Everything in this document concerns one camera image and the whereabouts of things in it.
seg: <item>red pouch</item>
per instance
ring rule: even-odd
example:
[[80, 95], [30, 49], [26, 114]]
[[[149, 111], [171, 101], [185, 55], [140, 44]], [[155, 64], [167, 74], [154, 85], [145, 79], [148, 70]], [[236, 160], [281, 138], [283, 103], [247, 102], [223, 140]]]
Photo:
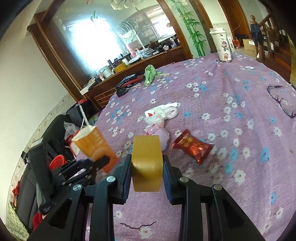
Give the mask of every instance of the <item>red pouch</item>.
[[193, 156], [196, 159], [197, 165], [202, 164], [203, 160], [209, 155], [214, 147], [212, 144], [204, 143], [186, 129], [171, 145], [173, 149], [182, 149], [185, 153]]

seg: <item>red plastic basket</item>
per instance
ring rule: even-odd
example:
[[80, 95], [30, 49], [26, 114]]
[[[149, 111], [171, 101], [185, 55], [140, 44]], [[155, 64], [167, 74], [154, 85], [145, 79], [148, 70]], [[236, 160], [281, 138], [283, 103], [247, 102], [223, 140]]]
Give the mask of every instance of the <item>red plastic basket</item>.
[[67, 161], [65, 160], [65, 157], [63, 155], [58, 155], [50, 163], [49, 169], [52, 171], [53, 169], [61, 167], [62, 165], [65, 165], [66, 163], [67, 163]]

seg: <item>eyeglass frame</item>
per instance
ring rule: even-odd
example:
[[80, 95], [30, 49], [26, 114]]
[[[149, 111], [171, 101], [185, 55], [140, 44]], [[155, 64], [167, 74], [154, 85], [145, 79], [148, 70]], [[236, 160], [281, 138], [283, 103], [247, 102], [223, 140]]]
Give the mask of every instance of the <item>eyeglass frame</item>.
[[[267, 91], [268, 91], [268, 94], [272, 97], [272, 95], [270, 94], [270, 88], [269, 88], [269, 86], [272, 86], [272, 87], [274, 87], [275, 89], [277, 89], [277, 88], [286, 88], [286, 87], [290, 87], [292, 84], [289, 84], [288, 86], [283, 86], [283, 85], [271, 85], [271, 84], [269, 84], [268, 85], [268, 87], [267, 87]], [[284, 108], [282, 107], [282, 105], [281, 105], [281, 101], [283, 100], [283, 99], [285, 99], [285, 98], [281, 98], [280, 100], [279, 100], [279, 93], [278, 93], [278, 91], [276, 91], [276, 93], [277, 93], [277, 97], [276, 97], [276, 99], [274, 98], [274, 97], [272, 97], [276, 102], [278, 102], [279, 104], [280, 104], [280, 106], [281, 106], [281, 108], [283, 109], [283, 111], [284, 111]], [[285, 114], [287, 115], [287, 116], [289, 116], [291, 119], [294, 119], [295, 117], [296, 117], [296, 114], [294, 114], [294, 108], [293, 108], [293, 106], [292, 106], [292, 113], [291, 113], [291, 115], [288, 115], [288, 113], [286, 113], [285, 112]]]

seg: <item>floral tablecloth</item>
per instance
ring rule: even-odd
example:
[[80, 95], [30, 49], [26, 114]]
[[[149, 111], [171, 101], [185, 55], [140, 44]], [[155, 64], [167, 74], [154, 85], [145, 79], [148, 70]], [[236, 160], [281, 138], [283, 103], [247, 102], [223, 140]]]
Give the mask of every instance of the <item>floral tablecloth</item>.
[[[159, 70], [171, 75], [123, 97], [114, 95], [96, 122], [119, 157], [118, 164], [132, 151], [133, 137], [144, 134], [144, 111], [178, 102], [179, 114], [165, 121], [169, 144], [189, 129], [215, 146], [200, 167], [183, 151], [168, 147], [163, 153], [172, 166], [198, 184], [220, 183], [264, 238], [276, 240], [296, 210], [296, 119], [284, 113], [267, 87], [287, 82], [237, 53], [231, 63], [210, 54]], [[296, 106], [292, 87], [277, 90]], [[131, 185], [127, 203], [114, 205], [116, 240], [177, 241], [180, 215], [181, 207], [170, 205], [163, 186], [159, 193], [137, 193]]]

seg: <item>silver screw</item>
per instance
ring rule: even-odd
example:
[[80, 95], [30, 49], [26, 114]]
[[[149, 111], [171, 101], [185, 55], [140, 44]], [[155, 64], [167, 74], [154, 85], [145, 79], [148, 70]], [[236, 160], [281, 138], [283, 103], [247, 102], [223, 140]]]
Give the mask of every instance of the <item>silver screw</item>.
[[219, 185], [219, 184], [215, 184], [214, 185], [214, 189], [217, 190], [217, 191], [221, 191], [222, 190], [222, 186]]
[[180, 178], [180, 182], [186, 183], [188, 181], [189, 181], [189, 179], [187, 177], [181, 177]]
[[76, 184], [76, 185], [74, 185], [73, 190], [79, 191], [81, 188], [82, 188], [82, 186], [80, 184]]
[[107, 177], [107, 182], [114, 182], [115, 181], [115, 177], [114, 176], [109, 176], [109, 177]]

